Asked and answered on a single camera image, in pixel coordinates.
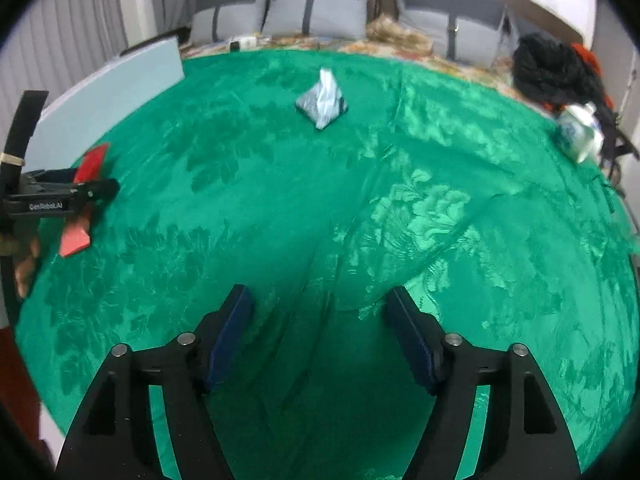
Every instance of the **black strap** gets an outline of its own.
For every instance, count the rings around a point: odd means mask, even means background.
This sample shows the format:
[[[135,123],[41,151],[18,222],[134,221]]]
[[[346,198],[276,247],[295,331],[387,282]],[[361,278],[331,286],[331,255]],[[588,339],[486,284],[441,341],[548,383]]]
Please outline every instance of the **black strap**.
[[[456,59],[456,35],[458,34],[458,17],[455,14],[449,15],[449,25],[447,25],[449,41],[447,45],[447,59]]]
[[[309,34],[309,25],[311,24],[311,10],[314,8],[314,0],[306,0],[305,13],[302,16],[302,34]]]
[[[215,43],[218,40],[218,15],[220,14],[220,6],[216,6],[213,11],[213,20],[211,23],[211,41]]]

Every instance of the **blue gripper pad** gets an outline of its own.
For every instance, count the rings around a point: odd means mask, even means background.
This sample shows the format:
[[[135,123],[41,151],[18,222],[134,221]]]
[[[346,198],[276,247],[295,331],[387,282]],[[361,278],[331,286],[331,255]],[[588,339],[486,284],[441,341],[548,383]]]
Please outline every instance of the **blue gripper pad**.
[[[215,344],[209,351],[209,368],[204,378],[207,390],[213,389],[216,384],[225,380],[238,350],[242,332],[244,332],[254,310],[254,302],[249,294],[249,289],[245,286],[235,285],[225,303],[227,301],[232,302],[230,312],[220,329]],[[228,305],[224,304],[220,311],[226,307]]]
[[[440,345],[444,331],[439,323],[418,310],[404,286],[396,286],[386,295],[385,317],[396,332],[415,382],[436,395],[444,379]]]

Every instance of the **green tablecloth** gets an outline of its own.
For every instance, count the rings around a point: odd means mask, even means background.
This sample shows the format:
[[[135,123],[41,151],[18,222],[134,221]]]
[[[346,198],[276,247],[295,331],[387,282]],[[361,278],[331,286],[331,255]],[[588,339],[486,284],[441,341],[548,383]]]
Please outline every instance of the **green tablecloth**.
[[[350,109],[318,132],[293,103],[321,67]],[[628,225],[597,168],[556,151],[551,121],[369,57],[255,52],[185,71],[104,137],[122,190],[91,248],[63,260],[60,224],[42,228],[17,338],[63,430],[113,344],[162,345],[244,283],[255,317],[207,401],[236,478],[400,477],[433,405],[381,317],[383,295],[405,284],[447,331],[526,343],[582,465],[602,450],[636,378]],[[177,478],[158,388],[152,398]]]

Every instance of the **crumpled gray plastic bag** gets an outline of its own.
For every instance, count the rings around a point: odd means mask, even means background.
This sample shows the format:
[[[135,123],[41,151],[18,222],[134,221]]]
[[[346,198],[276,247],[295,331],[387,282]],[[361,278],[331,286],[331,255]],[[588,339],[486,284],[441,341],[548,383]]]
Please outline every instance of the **crumpled gray plastic bag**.
[[[298,98],[296,107],[308,115],[318,130],[324,129],[347,111],[347,103],[338,82],[331,70],[326,68],[320,69],[320,81]]]

